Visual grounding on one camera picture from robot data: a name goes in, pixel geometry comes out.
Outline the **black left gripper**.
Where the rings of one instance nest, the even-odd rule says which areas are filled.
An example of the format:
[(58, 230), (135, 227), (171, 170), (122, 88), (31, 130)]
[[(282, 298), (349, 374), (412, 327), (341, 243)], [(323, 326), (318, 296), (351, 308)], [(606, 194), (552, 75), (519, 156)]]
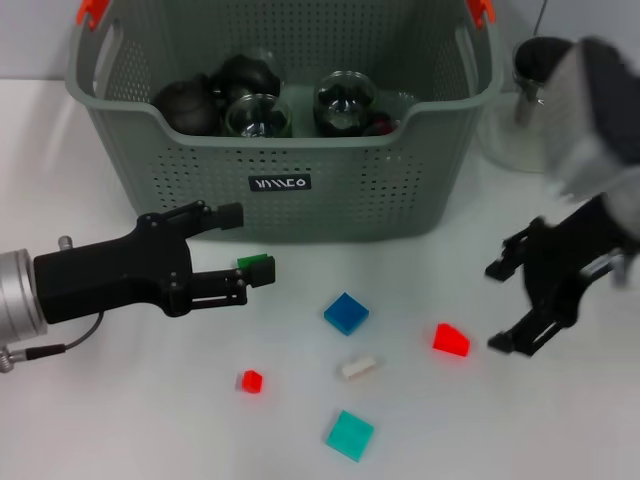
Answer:
[(35, 283), (44, 317), (56, 324), (137, 303), (155, 305), (169, 317), (191, 307), (245, 305), (248, 287), (275, 282), (275, 259), (267, 256), (244, 268), (192, 276), (186, 243), (210, 230), (243, 225), (240, 203), (210, 207), (198, 200), (141, 217), (121, 238), (37, 256)]

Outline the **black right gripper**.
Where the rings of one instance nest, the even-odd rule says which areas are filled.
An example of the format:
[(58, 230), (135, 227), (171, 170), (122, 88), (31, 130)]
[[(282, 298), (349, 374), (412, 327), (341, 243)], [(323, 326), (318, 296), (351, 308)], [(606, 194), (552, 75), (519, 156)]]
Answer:
[(487, 346), (503, 354), (533, 356), (561, 331), (555, 319), (563, 326), (577, 322), (578, 305), (588, 285), (580, 271), (625, 248), (626, 233), (612, 219), (602, 197), (591, 199), (555, 226), (534, 218), (502, 242), (501, 256), (484, 272), (490, 279), (506, 281), (523, 265), (533, 309), (511, 329), (492, 336)]

